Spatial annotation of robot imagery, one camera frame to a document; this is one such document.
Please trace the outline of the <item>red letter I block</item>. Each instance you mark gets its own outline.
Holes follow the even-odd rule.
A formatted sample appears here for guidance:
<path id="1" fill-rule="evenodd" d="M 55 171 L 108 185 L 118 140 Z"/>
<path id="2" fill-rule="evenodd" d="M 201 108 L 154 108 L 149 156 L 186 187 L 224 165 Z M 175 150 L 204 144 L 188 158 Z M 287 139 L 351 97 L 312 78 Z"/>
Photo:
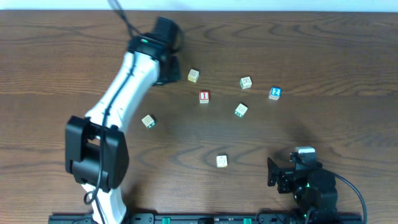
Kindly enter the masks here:
<path id="1" fill-rule="evenodd" d="M 210 92 L 209 91 L 201 91 L 199 92 L 199 102 L 201 104 L 207 104 L 210 102 Z"/>

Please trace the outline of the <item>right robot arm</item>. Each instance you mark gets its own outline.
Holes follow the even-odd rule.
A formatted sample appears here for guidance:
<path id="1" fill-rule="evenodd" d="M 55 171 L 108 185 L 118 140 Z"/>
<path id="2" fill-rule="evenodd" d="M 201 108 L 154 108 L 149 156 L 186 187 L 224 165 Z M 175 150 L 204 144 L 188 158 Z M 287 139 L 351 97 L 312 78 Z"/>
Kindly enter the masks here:
<path id="1" fill-rule="evenodd" d="M 315 156 L 290 156 L 294 167 L 279 167 L 267 159 L 268 186 L 277 186 L 280 194 L 293 195 L 298 209 L 284 223 L 341 223 L 336 209 L 338 193 L 333 174 L 322 169 Z"/>

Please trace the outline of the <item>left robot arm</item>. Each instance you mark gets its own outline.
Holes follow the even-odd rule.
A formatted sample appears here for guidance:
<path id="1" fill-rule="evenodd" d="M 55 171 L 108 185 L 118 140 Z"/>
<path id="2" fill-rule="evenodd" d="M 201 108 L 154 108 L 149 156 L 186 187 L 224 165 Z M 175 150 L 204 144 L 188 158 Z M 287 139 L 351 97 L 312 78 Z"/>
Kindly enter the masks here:
<path id="1" fill-rule="evenodd" d="M 153 85 L 178 80 L 175 35 L 139 35 L 129 42 L 115 79 L 84 117 L 65 127 L 65 170 L 85 189 L 95 223 L 122 223 L 127 208 L 120 184 L 129 165 L 126 132 L 139 103 Z"/>

